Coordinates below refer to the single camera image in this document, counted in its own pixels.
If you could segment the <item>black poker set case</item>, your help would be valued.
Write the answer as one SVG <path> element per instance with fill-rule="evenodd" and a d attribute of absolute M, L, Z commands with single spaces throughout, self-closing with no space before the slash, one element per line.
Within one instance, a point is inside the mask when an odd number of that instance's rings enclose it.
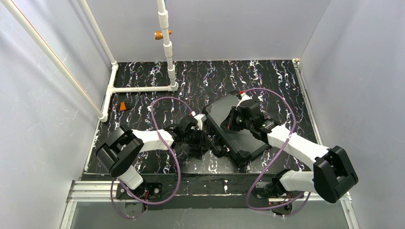
<path fill-rule="evenodd" d="M 217 157 L 229 155 L 237 165 L 245 165 L 262 155 L 271 146 L 254 138 L 248 130 L 229 131 L 220 126 L 236 106 L 240 96 L 232 91 L 215 102 L 205 106 L 202 113 L 206 116 L 204 124 L 209 128 L 211 150 Z"/>

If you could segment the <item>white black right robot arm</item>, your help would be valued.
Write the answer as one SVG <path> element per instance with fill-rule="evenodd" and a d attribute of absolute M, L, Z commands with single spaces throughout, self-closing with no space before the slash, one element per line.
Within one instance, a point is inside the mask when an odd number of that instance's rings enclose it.
<path fill-rule="evenodd" d="M 253 99 L 242 100 L 233 106 L 221 127 L 229 131 L 248 130 L 254 138 L 312 166 L 311 171 L 285 169 L 279 172 L 258 190 L 262 197 L 304 191 L 317 193 L 325 201 L 335 203 L 359 182 L 342 147 L 328 148 L 300 137 L 272 118 L 265 117 Z"/>

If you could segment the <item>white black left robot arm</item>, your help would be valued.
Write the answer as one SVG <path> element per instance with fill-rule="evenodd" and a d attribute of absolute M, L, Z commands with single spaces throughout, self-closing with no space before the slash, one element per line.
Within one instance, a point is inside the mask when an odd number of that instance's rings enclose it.
<path fill-rule="evenodd" d="M 203 142 L 203 123 L 206 116 L 187 115 L 179 124 L 158 131 L 139 131 L 120 126 L 101 141 L 94 152 L 111 177 L 124 182 L 135 190 L 144 182 L 132 163 L 139 153 L 155 150 L 205 151 L 208 145 Z"/>

